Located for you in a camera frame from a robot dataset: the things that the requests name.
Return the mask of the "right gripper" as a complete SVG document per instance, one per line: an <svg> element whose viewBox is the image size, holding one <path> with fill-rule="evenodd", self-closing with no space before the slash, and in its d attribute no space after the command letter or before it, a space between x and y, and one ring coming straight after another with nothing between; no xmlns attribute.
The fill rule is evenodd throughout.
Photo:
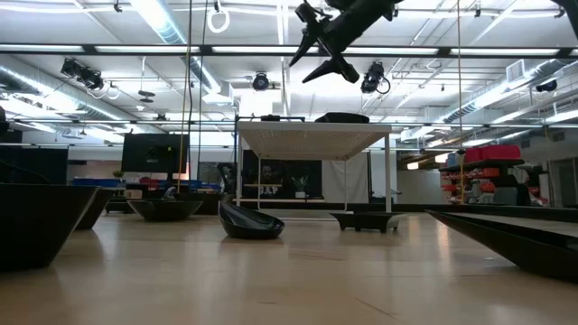
<svg viewBox="0 0 578 325"><path fill-rule="evenodd" d="M322 21L322 32L318 37L320 49L330 56L342 53L356 41L372 24L381 18L391 22L396 6L404 0L324 0L325 4L340 11L340 14L326 22ZM301 3L295 13L305 23L303 38L291 59L292 67L317 42L320 23L318 13L308 2ZM344 59L330 59L307 75L302 83L328 74L339 74L349 83L355 83L359 74Z"/></svg>

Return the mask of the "black teardrop plate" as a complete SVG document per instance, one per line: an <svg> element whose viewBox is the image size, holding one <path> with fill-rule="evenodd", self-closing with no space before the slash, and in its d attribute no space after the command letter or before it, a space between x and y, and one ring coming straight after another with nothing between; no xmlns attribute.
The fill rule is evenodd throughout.
<svg viewBox="0 0 578 325"><path fill-rule="evenodd" d="M284 230L284 222L258 210L252 210L221 201L218 208L219 221L229 237L248 240L278 238Z"/></svg>
<svg viewBox="0 0 578 325"><path fill-rule="evenodd" d="M278 115L265 115L259 117L261 122L305 122L305 118L303 116L278 116Z"/></svg>
<svg viewBox="0 0 578 325"><path fill-rule="evenodd" d="M578 283L578 237L434 210L428 214L527 272Z"/></svg>

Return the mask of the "black small square plate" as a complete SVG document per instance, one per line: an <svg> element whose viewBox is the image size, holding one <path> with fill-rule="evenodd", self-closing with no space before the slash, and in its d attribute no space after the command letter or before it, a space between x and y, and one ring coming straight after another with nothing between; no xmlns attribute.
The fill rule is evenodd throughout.
<svg viewBox="0 0 578 325"><path fill-rule="evenodd" d="M132 214L134 212L127 201L121 199L110 200L105 207L105 211L106 213L121 212L123 214Z"/></svg>
<svg viewBox="0 0 578 325"><path fill-rule="evenodd" d="M389 229L397 231L402 213L395 212L359 212L359 213L331 213L337 219L340 230L354 228L357 232L362 229L378 230L386 233Z"/></svg>

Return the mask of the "black long crossbeam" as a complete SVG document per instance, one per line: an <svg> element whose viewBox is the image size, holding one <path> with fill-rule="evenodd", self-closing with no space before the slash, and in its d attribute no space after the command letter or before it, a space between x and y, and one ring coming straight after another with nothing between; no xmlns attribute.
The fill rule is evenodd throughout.
<svg viewBox="0 0 578 325"><path fill-rule="evenodd" d="M0 43L0 54L86 55L86 56L274 56L292 57L292 45L113 45L113 44L25 44ZM403 47L350 46L345 57L453 59L571 59L578 60L578 48L504 47Z"/></svg>

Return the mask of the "white curtain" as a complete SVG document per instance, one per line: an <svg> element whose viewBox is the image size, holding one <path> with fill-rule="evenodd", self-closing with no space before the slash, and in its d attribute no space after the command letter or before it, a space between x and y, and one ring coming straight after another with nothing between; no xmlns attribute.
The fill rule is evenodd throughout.
<svg viewBox="0 0 578 325"><path fill-rule="evenodd" d="M326 203L368 203L368 153L347 161L322 161L322 196Z"/></svg>

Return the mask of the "small potted plant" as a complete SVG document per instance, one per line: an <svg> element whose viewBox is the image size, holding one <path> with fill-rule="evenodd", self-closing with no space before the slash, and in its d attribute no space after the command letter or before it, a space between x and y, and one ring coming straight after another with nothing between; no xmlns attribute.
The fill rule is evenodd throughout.
<svg viewBox="0 0 578 325"><path fill-rule="evenodd" d="M302 177L293 177L292 182L295 187L295 194L294 196L297 199L305 199L307 197L306 194L306 186L308 184L309 176L304 175Z"/></svg>

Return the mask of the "dark GAP poster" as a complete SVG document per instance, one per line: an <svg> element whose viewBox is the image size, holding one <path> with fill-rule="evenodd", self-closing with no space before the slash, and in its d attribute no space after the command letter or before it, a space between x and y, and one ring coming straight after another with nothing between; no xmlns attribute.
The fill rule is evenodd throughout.
<svg viewBox="0 0 578 325"><path fill-rule="evenodd" d="M257 198L256 154L251 150L243 151L242 197ZM261 199L296 199L293 177L309 176L306 186L306 199L322 199L322 162L301 160L266 160L261 162Z"/></svg>

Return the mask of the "black thin stand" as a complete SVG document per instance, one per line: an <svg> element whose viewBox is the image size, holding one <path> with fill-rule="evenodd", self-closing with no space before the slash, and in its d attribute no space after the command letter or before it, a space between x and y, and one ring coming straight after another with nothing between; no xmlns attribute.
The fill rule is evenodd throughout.
<svg viewBox="0 0 578 325"><path fill-rule="evenodd" d="M239 133L238 124L243 124L242 129L245 130L253 130L253 126L247 126L248 123L254 124L261 124L262 120L256 120L254 117L250 116L234 116L234 146L233 146L233 157L234 157L234 164L235 164L235 202L238 207L241 206L241 199L242 199L242 172L243 172L243 142L244 137ZM260 152L256 152L256 157L258 161L258 169L257 169L257 199L256 199L256 210L261 210L261 162L262 162L262 154Z"/></svg>

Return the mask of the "white air vent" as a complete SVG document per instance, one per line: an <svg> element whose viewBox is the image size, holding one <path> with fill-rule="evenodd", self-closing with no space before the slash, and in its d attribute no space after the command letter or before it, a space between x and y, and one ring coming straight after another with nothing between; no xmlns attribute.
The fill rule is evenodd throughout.
<svg viewBox="0 0 578 325"><path fill-rule="evenodd" d="M525 75L525 60L517 60L506 67L506 77L508 83L513 83L524 78Z"/></svg>

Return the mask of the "black flat monitor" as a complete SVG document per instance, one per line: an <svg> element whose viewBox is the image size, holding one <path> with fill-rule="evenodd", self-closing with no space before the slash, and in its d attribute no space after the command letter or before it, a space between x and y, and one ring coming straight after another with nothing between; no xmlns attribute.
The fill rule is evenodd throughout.
<svg viewBox="0 0 578 325"><path fill-rule="evenodd" d="M121 171L186 172L189 143L189 138L184 135L125 135Z"/></svg>

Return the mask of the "shelf with red bins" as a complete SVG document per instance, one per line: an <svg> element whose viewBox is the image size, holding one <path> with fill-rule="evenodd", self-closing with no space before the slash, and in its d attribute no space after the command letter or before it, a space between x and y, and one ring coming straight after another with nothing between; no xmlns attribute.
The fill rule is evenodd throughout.
<svg viewBox="0 0 578 325"><path fill-rule="evenodd" d="M441 189L451 204L549 205L549 175L542 164L526 162L522 153L519 160L466 163L467 149L450 153L440 169Z"/></svg>

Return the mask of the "blue storage bins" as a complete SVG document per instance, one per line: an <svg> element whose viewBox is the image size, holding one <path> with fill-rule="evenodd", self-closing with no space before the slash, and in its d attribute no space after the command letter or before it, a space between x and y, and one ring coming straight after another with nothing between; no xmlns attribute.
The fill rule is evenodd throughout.
<svg viewBox="0 0 578 325"><path fill-rule="evenodd" d="M121 185L121 180L116 178L74 178L72 183L74 186L118 188Z"/></svg>

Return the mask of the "black wavy square bowl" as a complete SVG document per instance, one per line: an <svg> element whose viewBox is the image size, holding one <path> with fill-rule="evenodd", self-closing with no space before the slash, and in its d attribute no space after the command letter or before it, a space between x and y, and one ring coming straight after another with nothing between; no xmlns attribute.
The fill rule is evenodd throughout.
<svg viewBox="0 0 578 325"><path fill-rule="evenodd" d="M87 211L76 226L76 230L90 230L94 227L98 218L105 210L114 194L113 190L100 188Z"/></svg>
<svg viewBox="0 0 578 325"><path fill-rule="evenodd" d="M51 264L97 187L0 184L0 273Z"/></svg>

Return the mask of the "black partition panel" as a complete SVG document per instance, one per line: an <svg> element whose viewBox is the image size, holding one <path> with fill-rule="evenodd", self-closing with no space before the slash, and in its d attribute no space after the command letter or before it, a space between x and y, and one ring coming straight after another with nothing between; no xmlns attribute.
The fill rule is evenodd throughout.
<svg viewBox="0 0 578 325"><path fill-rule="evenodd" d="M68 150L0 147L0 183L67 183Z"/></svg>

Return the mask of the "silver ventilation duct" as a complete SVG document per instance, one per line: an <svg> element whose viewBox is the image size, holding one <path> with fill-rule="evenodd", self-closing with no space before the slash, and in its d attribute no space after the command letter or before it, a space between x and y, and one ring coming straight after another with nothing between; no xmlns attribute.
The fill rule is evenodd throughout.
<svg viewBox="0 0 578 325"><path fill-rule="evenodd" d="M187 45L188 35L179 27L172 10L165 0L129 0L131 6L140 14L163 43L168 45ZM201 57L182 56L183 64L188 68L191 78L198 81L201 99L205 104L229 106L233 104L232 87L213 75L212 70L201 63Z"/></svg>
<svg viewBox="0 0 578 325"><path fill-rule="evenodd" d="M69 138L81 132L112 143L140 133L127 113L14 57L0 55L0 95L17 125Z"/></svg>
<svg viewBox="0 0 578 325"><path fill-rule="evenodd" d="M553 77L564 74L571 66L578 63L578 60L573 59L524 60L524 78L508 83L505 73L500 79L492 81L489 85L476 90L469 96L449 106L435 122L450 124L460 117L492 106L523 88L543 84Z"/></svg>

